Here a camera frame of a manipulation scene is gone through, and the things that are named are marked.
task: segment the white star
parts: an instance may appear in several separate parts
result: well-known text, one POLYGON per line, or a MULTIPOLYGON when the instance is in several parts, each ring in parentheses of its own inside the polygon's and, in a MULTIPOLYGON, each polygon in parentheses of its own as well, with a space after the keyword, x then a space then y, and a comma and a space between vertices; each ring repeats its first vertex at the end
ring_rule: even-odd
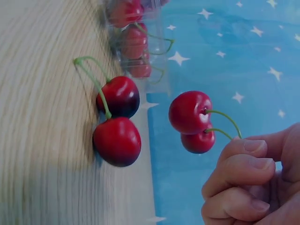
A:
POLYGON ((181 66, 183 61, 190 60, 190 58, 184 58, 176 51, 175 55, 168 58, 168 60, 174 60, 181 66))
POLYGON ((208 17, 209 17, 210 15, 212 15, 213 13, 207 12, 205 9, 203 9, 202 12, 197 13, 197 14, 203 15, 203 16, 205 17, 205 19, 208 20, 208 17))
POLYGON ((277 52, 281 52, 281 49, 279 47, 274 48, 277 52))
POLYGON ((296 39, 297 41, 300 41, 300 35, 299 35, 299 34, 295 34, 295 39, 296 39))
POLYGON ((150 108, 155 107, 155 106, 157 106, 157 105, 158 105, 158 103, 145 102, 145 103, 141 104, 140 107, 141 107, 142 109, 150 109, 150 108))
POLYGON ((277 70, 275 70, 273 67, 270 67, 270 70, 268 71, 268 74, 273 74, 275 77, 276 77, 276 79, 278 80, 278 81, 280 81, 280 76, 283 74, 282 72, 279 72, 279 71, 277 71, 277 70))
POLYGON ((258 36, 262 37, 262 30, 259 30, 257 27, 253 27, 253 29, 251 30, 251 32, 257 34, 258 36))
POLYGON ((285 116, 285 112, 283 112, 281 109, 278 112, 278 116, 280 116, 281 118, 284 118, 285 116))
POLYGON ((176 28, 176 27, 173 26, 173 25, 170 25, 170 26, 167 27, 167 29, 170 29, 170 30, 174 30, 175 28, 176 28))
POLYGON ((267 0, 267 3, 269 3, 273 8, 275 8, 275 6, 277 5, 277 2, 275 2, 274 0, 267 0))
POLYGON ((235 96, 233 96, 233 99, 237 100, 240 104, 242 103, 242 99, 244 96, 240 95, 238 92, 235 92, 235 96))
POLYGON ((216 53, 216 55, 219 55, 219 56, 221 56, 222 58, 224 58, 224 56, 226 55, 226 53, 221 52, 221 51, 218 51, 218 52, 216 53))
POLYGON ((242 7, 243 6, 243 4, 239 1, 238 3, 236 3, 236 5, 238 6, 238 7, 242 7))
POLYGON ((153 223, 158 223, 158 222, 161 222, 164 220, 166 220, 165 217, 153 217, 153 218, 147 219, 148 222, 153 222, 153 223))

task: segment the fingernail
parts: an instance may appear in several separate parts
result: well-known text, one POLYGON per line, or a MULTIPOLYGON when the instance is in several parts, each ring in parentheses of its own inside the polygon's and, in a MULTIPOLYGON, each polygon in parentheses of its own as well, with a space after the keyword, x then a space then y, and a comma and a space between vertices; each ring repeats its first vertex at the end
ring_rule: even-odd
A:
POLYGON ((251 159, 250 163, 251 165, 260 170, 266 170, 271 163, 273 162, 273 159, 271 158, 253 158, 251 159))
POLYGON ((267 143, 264 140, 245 140, 244 142, 244 148, 249 152, 260 151, 266 147, 267 143))
POLYGON ((252 207, 260 212, 265 212, 270 207, 270 204, 260 201, 258 199, 253 199, 251 203, 252 203, 252 207))

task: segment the hand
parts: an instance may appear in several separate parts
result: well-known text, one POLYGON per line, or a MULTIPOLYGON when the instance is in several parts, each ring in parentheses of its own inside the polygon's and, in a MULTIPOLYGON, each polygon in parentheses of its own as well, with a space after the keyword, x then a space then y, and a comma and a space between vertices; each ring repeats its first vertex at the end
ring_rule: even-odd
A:
POLYGON ((204 184, 207 225, 300 224, 300 123, 233 139, 204 184), (275 172, 281 161, 282 171, 275 172))

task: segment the finger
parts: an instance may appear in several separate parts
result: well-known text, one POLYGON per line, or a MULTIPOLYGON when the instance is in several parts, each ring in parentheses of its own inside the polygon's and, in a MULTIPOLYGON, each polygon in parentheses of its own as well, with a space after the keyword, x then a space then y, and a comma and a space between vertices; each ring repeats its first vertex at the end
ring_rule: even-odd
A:
POLYGON ((281 161, 282 150, 286 139, 293 129, 300 129, 300 123, 294 124, 289 128, 277 133, 268 135, 258 135, 247 137, 248 140, 264 140, 267 143, 268 151, 266 157, 274 159, 275 162, 281 161))
POLYGON ((203 218, 203 220, 204 220, 204 224, 206 225, 253 225, 253 222, 240 221, 234 218, 229 218, 229 219, 203 218))
POLYGON ((218 159, 218 164, 238 154, 247 154, 257 158, 264 158, 267 154, 267 143, 263 140, 247 140, 234 138, 229 142, 218 159))
POLYGON ((282 176, 288 182, 300 180, 300 123, 271 135, 250 137, 251 140, 263 139, 268 145, 267 157, 282 163, 282 176))
POLYGON ((256 158, 250 155, 235 155, 217 165, 202 187, 206 200, 225 189, 243 185, 262 185, 275 173, 275 162, 271 158, 256 158))
POLYGON ((299 224, 300 221, 300 193, 294 195, 278 210, 272 212, 255 225, 293 225, 299 224))
POLYGON ((269 207, 269 204, 255 199, 246 190, 232 187, 209 198, 202 207, 202 216, 251 222, 264 218, 269 207))

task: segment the cherry pair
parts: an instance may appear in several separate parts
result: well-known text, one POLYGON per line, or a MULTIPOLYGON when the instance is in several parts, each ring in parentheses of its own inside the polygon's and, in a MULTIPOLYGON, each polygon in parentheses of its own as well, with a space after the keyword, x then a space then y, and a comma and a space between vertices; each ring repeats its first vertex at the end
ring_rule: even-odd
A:
POLYGON ((117 43, 120 46, 121 55, 128 59, 127 71, 134 78, 147 78, 150 77, 152 69, 160 71, 164 75, 165 71, 150 64, 149 58, 152 55, 162 55, 170 51, 174 40, 167 38, 159 38, 151 35, 147 31, 144 23, 133 23, 124 29, 117 43), (170 41, 170 45, 165 52, 149 52, 148 50, 148 36, 170 41))
POLYGON ((93 81, 98 90, 96 104, 105 113, 106 121, 97 125, 93 133, 93 145, 106 162, 118 167, 133 164, 141 152, 140 134, 129 119, 138 110, 139 91, 135 83, 126 76, 109 79, 101 64, 91 56, 73 60, 93 81), (84 60, 94 61, 106 76, 106 84, 101 88, 93 74, 83 65, 84 60))
POLYGON ((183 146, 190 152, 202 154, 209 151, 215 143, 214 131, 218 131, 232 139, 223 130, 213 128, 211 113, 225 116, 235 126, 239 137, 240 130, 236 123, 226 114, 212 110, 208 95, 201 91, 187 91, 176 97, 169 108, 169 121, 180 132, 183 146))

